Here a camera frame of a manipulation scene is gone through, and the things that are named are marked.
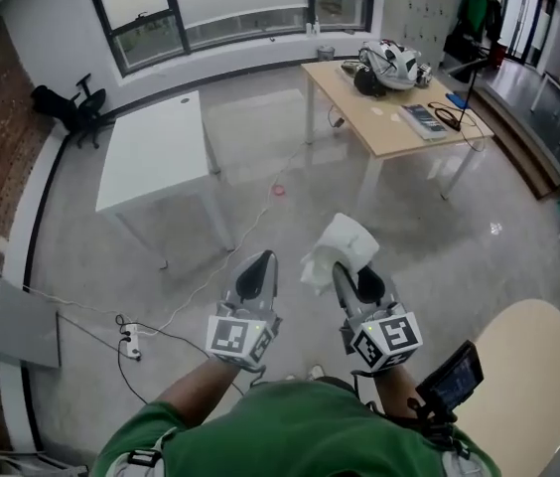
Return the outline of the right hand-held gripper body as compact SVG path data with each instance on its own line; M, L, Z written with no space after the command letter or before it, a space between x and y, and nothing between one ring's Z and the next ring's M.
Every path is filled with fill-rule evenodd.
M347 319L341 333L346 353L358 357L358 370L366 375L405 363L422 346L416 317L400 302Z

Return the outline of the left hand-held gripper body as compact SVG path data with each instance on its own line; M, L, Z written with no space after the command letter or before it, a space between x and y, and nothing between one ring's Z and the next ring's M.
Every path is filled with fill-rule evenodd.
M271 293L245 299L226 293L209 319L206 351L247 372L260 372L263 355L281 324L273 307L276 297Z

